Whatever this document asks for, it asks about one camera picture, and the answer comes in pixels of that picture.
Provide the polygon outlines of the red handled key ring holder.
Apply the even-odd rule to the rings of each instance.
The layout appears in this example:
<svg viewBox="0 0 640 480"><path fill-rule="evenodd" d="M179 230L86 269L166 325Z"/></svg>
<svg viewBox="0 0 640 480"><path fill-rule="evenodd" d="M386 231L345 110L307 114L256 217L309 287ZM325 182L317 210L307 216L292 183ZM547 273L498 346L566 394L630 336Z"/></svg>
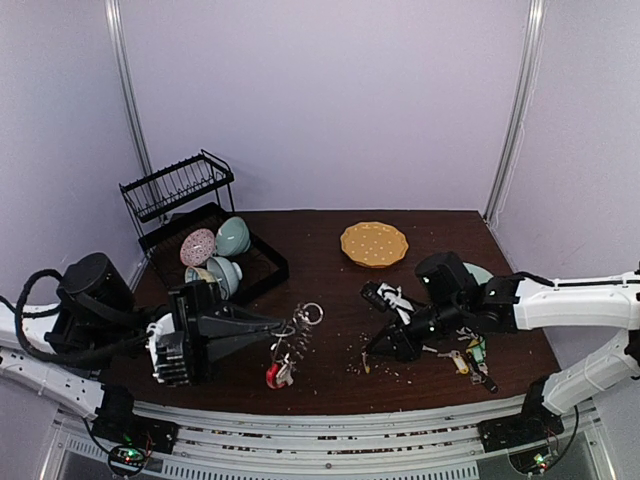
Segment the red handled key ring holder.
<svg viewBox="0 0 640 480"><path fill-rule="evenodd" d="M291 319L287 321L286 331L275 334L277 340L270 346L271 364L265 374L266 384L270 389L282 389L276 385L276 374L285 358L295 363L294 379L300 363L310 351L313 330L324 320L324 316L324 309L318 303L298 304Z"/></svg>

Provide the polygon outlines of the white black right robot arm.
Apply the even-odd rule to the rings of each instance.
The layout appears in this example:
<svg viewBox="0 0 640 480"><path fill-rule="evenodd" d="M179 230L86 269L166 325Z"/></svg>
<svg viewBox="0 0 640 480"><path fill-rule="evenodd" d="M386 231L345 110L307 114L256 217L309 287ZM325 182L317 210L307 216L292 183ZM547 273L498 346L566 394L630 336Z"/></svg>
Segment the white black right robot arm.
<svg viewBox="0 0 640 480"><path fill-rule="evenodd" d="M516 333L551 326L599 326L617 334L573 366L533 382L520 413L486 420L478 431L487 452L545 439L564 430L562 414L627 377L639 376L639 274L586 279L546 279L529 272L481 282L454 252L433 254L414 270L427 304L399 287L366 283L362 297L393 318L364 347L363 355L420 358L431 340Z"/></svg>

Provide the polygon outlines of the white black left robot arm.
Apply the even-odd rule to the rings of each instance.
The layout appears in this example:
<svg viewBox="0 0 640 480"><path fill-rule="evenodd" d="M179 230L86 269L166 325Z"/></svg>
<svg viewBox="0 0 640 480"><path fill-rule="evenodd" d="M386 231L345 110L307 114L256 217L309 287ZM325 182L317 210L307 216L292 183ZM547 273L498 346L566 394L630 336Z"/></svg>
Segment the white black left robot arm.
<svg viewBox="0 0 640 480"><path fill-rule="evenodd" d="M159 385L195 386L227 356L261 341L280 345L300 330L296 319L229 302L218 281L188 281L167 304L140 307L110 259L94 253L64 273L34 273L16 302L1 301L1 371L73 411L95 437L170 453L176 423L135 414L126 387L79 373L145 355Z"/></svg>

